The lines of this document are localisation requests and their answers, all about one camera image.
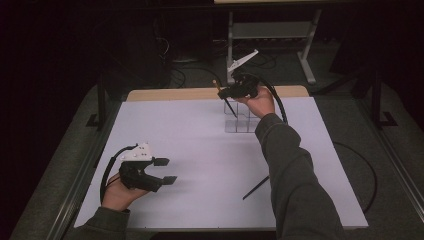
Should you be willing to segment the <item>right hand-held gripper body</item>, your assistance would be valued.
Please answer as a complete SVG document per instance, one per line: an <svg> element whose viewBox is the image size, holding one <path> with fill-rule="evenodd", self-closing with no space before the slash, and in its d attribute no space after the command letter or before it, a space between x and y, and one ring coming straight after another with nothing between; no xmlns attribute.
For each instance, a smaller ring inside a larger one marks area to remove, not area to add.
<svg viewBox="0 0 424 240"><path fill-rule="evenodd" d="M228 87L229 96L231 98L243 98L247 95L252 95L255 97L257 95L256 80L247 73L242 73L240 70L240 67L243 64L248 62L257 54L258 50L254 49L252 53L247 54L238 60L234 60L227 68L227 72L230 74L230 77L233 80L233 83Z"/></svg>

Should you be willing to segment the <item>black metal stand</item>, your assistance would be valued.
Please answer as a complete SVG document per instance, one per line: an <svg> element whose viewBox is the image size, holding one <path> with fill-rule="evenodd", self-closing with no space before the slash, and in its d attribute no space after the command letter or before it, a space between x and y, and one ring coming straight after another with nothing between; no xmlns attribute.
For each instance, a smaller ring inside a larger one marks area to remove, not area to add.
<svg viewBox="0 0 424 240"><path fill-rule="evenodd" d="M357 78L352 89L355 98L363 99L371 91L370 118L372 123L382 129L386 126L397 126L397 122L390 112L381 111L382 78L377 70L364 70Z"/></svg>
<svg viewBox="0 0 424 240"><path fill-rule="evenodd" d="M86 126L95 127L100 131L106 122L106 90L104 86L104 77L100 75L97 80L97 113L91 114Z"/></svg>

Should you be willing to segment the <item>wooden table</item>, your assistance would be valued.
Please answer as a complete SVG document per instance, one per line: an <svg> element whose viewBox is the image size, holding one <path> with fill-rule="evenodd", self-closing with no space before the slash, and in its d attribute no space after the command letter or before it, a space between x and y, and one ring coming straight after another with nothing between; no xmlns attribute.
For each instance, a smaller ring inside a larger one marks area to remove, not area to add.
<svg viewBox="0 0 424 240"><path fill-rule="evenodd" d="M308 97L304 86L276 86L280 97ZM181 89L144 89L133 90L128 94L127 102L134 101L172 101L218 99L216 88L181 88Z"/></svg>

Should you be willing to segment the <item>person's right hand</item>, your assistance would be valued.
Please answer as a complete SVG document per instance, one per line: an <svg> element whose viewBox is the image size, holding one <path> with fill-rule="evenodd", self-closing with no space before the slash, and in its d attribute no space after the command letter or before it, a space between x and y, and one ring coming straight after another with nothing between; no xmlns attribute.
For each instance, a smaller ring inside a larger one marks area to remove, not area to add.
<svg viewBox="0 0 424 240"><path fill-rule="evenodd" d="M275 112L274 99L266 87L257 87L258 95L254 98L237 98L236 101L245 104L249 110L258 118L262 119L268 114Z"/></svg>

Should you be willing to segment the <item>black makeup brush tan bristles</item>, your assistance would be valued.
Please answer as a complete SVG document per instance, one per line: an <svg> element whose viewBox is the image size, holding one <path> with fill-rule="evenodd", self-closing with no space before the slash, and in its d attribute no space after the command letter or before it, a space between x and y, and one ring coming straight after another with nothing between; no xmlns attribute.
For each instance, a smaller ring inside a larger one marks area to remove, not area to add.
<svg viewBox="0 0 424 240"><path fill-rule="evenodd" d="M256 184L250 191L248 191L243 197L242 200L247 199L252 193L259 189L263 184L269 180L269 175L263 178L258 184Z"/></svg>

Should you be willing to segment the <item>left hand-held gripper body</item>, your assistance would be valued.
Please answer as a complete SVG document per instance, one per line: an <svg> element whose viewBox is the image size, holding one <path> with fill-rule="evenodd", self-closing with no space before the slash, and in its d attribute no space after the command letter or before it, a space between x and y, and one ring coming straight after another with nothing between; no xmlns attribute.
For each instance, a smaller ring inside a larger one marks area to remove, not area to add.
<svg viewBox="0 0 424 240"><path fill-rule="evenodd" d="M120 157L121 182L129 189L157 192L163 185L162 179L145 173L145 168L153 165L152 158L154 156L148 143L137 145L124 153Z"/></svg>

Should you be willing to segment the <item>white metal stand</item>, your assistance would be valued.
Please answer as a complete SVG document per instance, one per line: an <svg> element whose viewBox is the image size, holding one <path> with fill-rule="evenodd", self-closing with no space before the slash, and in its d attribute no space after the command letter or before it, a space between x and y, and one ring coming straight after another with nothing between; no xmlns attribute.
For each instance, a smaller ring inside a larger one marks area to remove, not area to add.
<svg viewBox="0 0 424 240"><path fill-rule="evenodd" d="M310 21L292 22L252 22L242 23L234 21L234 14L228 16L228 38L227 38L227 82L234 83L232 77L234 70L241 67L248 60L253 58L258 51L238 59L233 59L233 41L246 39L305 39L304 48L297 53L298 60L302 67L306 81L310 85L316 83L316 79L308 63L308 55L313 43L313 39L318 27L322 10L317 9Z"/></svg>

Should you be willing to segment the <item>person's left hand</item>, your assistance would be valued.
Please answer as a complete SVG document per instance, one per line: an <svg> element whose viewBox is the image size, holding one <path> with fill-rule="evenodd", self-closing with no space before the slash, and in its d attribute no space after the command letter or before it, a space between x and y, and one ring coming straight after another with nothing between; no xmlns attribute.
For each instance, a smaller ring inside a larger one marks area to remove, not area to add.
<svg viewBox="0 0 424 240"><path fill-rule="evenodd" d="M121 182L120 175L115 174L108 180L101 206L115 211L124 211L146 194L148 194L146 190L127 188Z"/></svg>

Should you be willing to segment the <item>black pencil with orange end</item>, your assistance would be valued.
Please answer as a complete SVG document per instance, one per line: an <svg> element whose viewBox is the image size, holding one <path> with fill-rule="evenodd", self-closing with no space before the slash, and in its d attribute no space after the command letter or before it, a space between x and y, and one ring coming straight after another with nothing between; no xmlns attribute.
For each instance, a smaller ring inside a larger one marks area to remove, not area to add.
<svg viewBox="0 0 424 240"><path fill-rule="evenodd" d="M218 84L218 82L216 80L212 80L212 84L215 86L215 88L217 89L217 95L218 97L223 100L226 104L226 106L228 107L228 109L231 111L231 113L234 115L234 117L237 119L238 116L235 113L234 109L232 108L231 104L229 103L229 101L227 100L227 98L223 97L221 94L221 88L220 85Z"/></svg>

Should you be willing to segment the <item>clear acrylic organizer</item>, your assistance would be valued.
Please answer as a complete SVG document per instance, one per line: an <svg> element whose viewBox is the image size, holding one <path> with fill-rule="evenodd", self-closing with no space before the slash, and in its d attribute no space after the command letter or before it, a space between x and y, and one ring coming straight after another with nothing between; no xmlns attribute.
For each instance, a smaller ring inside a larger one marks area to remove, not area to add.
<svg viewBox="0 0 424 240"><path fill-rule="evenodd" d="M256 117L245 104L234 100L229 100L229 103L238 118L236 119L234 117L225 104L225 131L227 133L254 133L260 119Z"/></svg>

